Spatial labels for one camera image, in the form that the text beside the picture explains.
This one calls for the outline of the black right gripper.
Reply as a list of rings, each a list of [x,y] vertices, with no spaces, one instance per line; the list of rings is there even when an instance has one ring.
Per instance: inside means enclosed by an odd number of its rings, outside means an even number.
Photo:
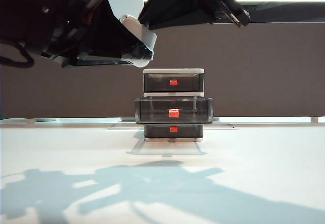
[[[207,5],[222,12],[238,27],[251,22],[249,12],[236,0],[204,0]],[[138,20],[150,29],[196,25],[211,22],[211,9],[199,6],[198,0],[148,0]]]

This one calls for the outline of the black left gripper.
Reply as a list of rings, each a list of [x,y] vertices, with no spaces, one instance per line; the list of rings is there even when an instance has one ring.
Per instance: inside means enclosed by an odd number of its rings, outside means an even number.
[[[42,14],[49,17],[43,25],[45,37],[37,53],[59,62],[63,68],[131,66],[127,61],[111,58],[153,58],[154,32],[131,15],[116,18],[108,0],[38,3]]]

